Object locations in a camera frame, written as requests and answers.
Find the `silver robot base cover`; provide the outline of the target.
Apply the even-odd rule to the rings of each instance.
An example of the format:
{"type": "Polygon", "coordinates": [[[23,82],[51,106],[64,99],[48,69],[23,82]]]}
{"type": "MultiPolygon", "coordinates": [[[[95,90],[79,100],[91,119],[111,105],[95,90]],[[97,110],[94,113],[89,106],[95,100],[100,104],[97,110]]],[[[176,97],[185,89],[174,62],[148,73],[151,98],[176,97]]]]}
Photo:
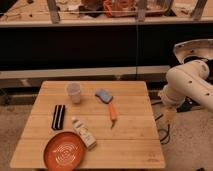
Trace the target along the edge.
{"type": "Polygon", "coordinates": [[[180,64],[189,57],[213,60],[213,39],[194,39],[174,45],[173,53],[180,64]]]}

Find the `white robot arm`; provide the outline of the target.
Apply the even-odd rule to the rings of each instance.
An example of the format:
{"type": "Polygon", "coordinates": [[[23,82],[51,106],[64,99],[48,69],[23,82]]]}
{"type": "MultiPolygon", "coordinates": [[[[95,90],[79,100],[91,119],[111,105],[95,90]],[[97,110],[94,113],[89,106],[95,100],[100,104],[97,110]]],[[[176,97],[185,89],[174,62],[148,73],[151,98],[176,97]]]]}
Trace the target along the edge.
{"type": "Polygon", "coordinates": [[[173,120],[177,108],[187,97],[213,113],[213,85],[206,81],[209,73],[209,66],[202,60],[193,60],[168,70],[167,84],[158,93],[165,106],[167,123],[173,120]]]}

